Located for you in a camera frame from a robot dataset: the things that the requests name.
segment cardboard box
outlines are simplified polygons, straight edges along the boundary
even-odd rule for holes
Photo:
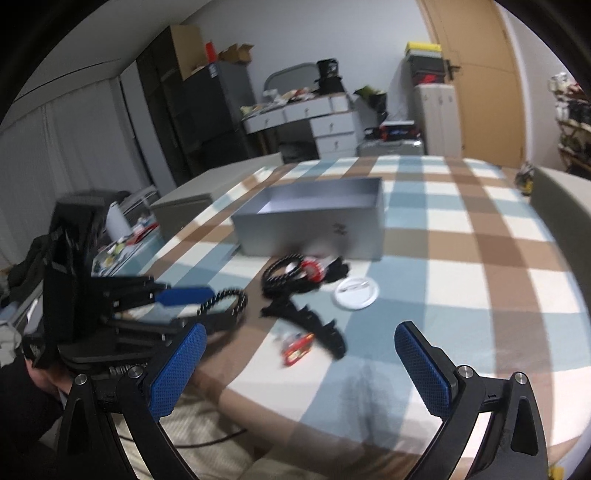
[[[171,25],[170,33],[177,55],[178,69],[182,79],[186,80],[197,68],[208,64],[201,31],[195,25]]]
[[[254,45],[243,43],[238,46],[237,43],[220,52],[218,57],[220,60],[229,61],[230,63],[248,64],[252,62],[251,49]]]

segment open box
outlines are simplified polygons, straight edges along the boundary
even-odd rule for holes
[[[384,247],[382,179],[298,181],[267,187],[232,215],[246,255],[301,253],[379,260]]]

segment checkered blanket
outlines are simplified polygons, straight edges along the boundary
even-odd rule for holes
[[[346,312],[332,302],[334,285],[295,296],[325,322],[336,319],[349,349],[335,362],[316,346],[284,368],[278,339],[296,329],[259,318],[268,303],[260,277],[271,260],[237,251],[230,215],[272,184],[350,176],[384,181],[384,257],[351,262],[352,275],[379,284],[379,298]],[[403,478],[440,426],[394,349],[403,320],[480,375],[526,372],[552,462],[590,423],[591,333],[579,288],[542,221],[487,163],[379,157],[263,168],[185,227],[145,270],[178,286],[248,292],[245,324],[208,347],[192,381],[234,421],[290,447],[308,466],[346,470],[338,478]],[[153,320],[150,313],[139,315]],[[480,437],[469,443],[459,476],[485,427],[479,419]]]

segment red object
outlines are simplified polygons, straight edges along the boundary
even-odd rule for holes
[[[146,238],[148,233],[150,233],[156,227],[158,227],[158,223],[152,223],[151,225],[148,225],[141,232],[138,232],[135,235],[130,236],[125,244],[126,245],[135,245],[135,244],[140,243],[144,238]]]
[[[417,72],[413,76],[413,85],[421,85],[423,83],[445,83],[444,73],[429,73],[429,72]]]
[[[313,333],[298,335],[282,352],[284,365],[291,367],[300,361],[312,348],[313,341]]]
[[[326,276],[326,269],[324,265],[313,258],[306,258],[301,263],[301,269],[306,272],[306,277],[308,277],[308,280],[313,281],[314,283],[320,283]]]
[[[207,61],[209,63],[213,63],[214,61],[217,61],[216,48],[213,46],[213,42],[208,41],[205,44],[205,53],[207,54]]]

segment gray box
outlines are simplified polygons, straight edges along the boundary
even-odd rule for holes
[[[263,167],[283,165],[280,153],[208,170],[151,205],[160,233],[169,241],[232,187]]]
[[[301,181],[267,187],[234,215],[246,255],[302,253],[379,260],[384,250],[382,179]]]

